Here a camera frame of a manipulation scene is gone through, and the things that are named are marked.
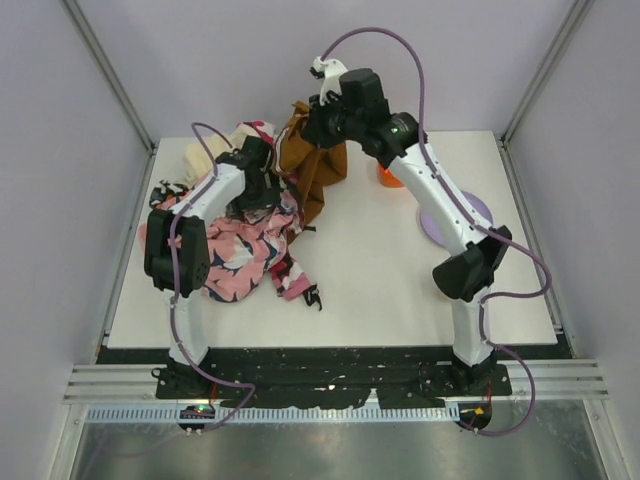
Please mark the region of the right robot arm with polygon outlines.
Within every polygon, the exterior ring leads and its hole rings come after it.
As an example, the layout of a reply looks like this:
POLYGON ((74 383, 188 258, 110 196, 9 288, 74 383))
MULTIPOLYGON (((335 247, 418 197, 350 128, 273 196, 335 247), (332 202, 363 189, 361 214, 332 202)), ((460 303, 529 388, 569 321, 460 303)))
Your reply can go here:
POLYGON ((407 112, 391 112, 381 79, 373 70, 349 70, 331 60, 319 62, 310 73, 320 80, 321 87, 309 99, 310 113, 302 138, 320 148, 332 148, 346 140, 359 144, 431 216, 449 253, 433 269, 432 277, 452 302, 452 375, 461 386, 485 381, 496 360, 493 347, 483 337, 481 300, 489 293, 507 250, 493 236, 508 235, 509 229, 493 228, 450 184, 428 149, 419 122, 407 112))

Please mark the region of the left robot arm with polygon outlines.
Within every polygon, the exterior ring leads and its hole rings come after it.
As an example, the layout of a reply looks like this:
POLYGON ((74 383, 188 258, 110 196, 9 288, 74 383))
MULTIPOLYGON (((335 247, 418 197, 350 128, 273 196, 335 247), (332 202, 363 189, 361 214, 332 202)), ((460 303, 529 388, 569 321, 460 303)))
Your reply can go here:
POLYGON ((213 263, 207 228, 220 217, 239 220, 280 203, 282 188, 267 171, 270 152, 267 141, 246 137, 241 148, 219 155, 182 200, 148 215, 144 271, 165 295, 175 363, 200 368, 209 350, 201 314, 201 290, 213 263))

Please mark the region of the brown cloth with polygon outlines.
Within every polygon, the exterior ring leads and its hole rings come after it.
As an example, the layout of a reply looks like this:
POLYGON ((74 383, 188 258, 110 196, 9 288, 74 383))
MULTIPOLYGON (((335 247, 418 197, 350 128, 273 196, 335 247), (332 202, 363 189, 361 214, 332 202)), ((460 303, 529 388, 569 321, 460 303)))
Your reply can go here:
POLYGON ((287 179, 297 191, 304 226, 309 227, 325 206, 324 189, 346 179, 346 144, 322 149, 306 142, 302 130, 309 120, 310 107, 293 104, 293 113, 278 133, 274 148, 274 172, 287 179))

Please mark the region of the pink shark print cloth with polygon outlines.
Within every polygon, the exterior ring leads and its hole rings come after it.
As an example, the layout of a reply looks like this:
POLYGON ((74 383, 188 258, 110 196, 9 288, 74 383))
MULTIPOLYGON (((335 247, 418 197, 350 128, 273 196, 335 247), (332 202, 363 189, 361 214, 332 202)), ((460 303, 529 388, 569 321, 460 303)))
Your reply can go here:
POLYGON ((286 178, 280 185, 275 207, 240 218, 222 216, 207 228, 210 269, 204 289, 212 300, 239 302, 269 277, 278 296, 288 301, 303 296, 313 303, 317 285, 290 253, 290 244, 304 228, 297 191, 286 178))

